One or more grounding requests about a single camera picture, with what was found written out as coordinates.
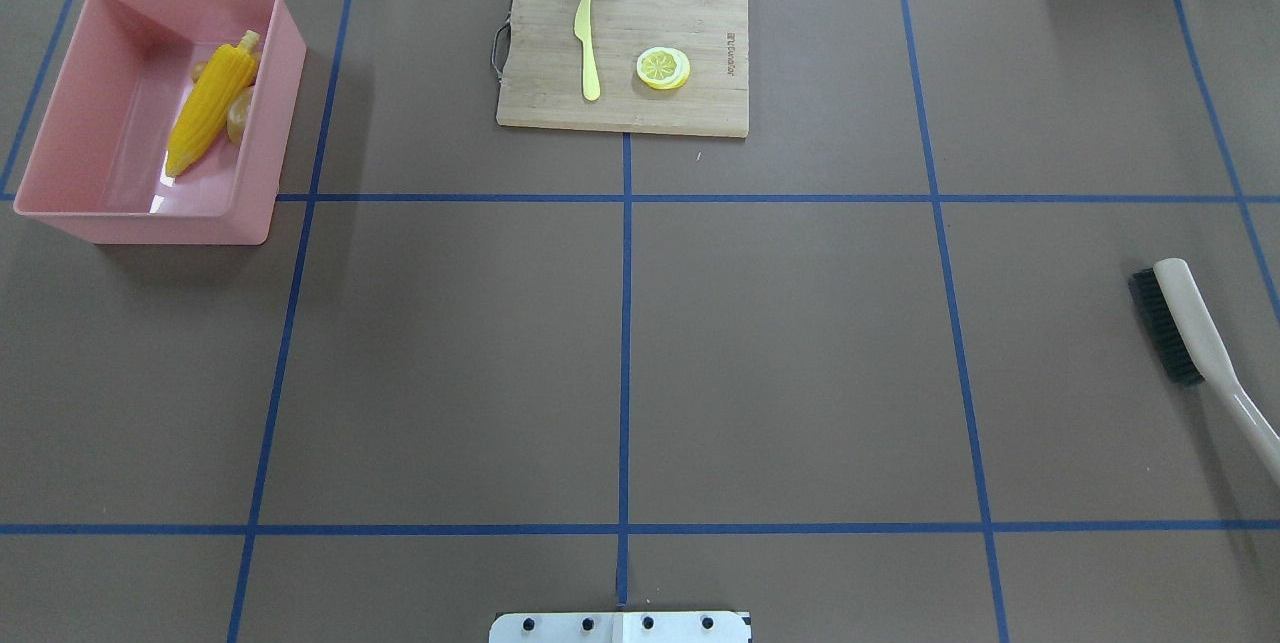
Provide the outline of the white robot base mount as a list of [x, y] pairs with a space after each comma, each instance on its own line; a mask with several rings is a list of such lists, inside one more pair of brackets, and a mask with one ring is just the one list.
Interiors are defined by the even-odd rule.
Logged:
[[502, 614], [489, 642], [751, 642], [749, 614], [602, 611]]

